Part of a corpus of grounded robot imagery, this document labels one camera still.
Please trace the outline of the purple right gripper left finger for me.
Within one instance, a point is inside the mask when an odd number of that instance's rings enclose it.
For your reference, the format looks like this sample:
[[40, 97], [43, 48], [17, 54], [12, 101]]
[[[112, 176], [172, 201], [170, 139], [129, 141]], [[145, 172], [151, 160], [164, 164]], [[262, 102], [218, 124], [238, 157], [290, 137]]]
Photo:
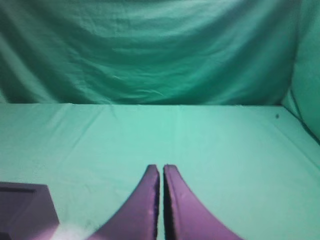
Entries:
[[155, 240], [158, 235], [160, 173], [150, 164], [134, 191], [90, 240]]

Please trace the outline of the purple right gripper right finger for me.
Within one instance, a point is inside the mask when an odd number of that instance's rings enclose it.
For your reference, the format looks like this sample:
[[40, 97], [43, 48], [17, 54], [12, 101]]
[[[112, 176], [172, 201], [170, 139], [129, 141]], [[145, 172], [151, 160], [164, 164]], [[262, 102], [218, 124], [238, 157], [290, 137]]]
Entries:
[[176, 165], [163, 167], [163, 219], [166, 240], [240, 240], [192, 192]]

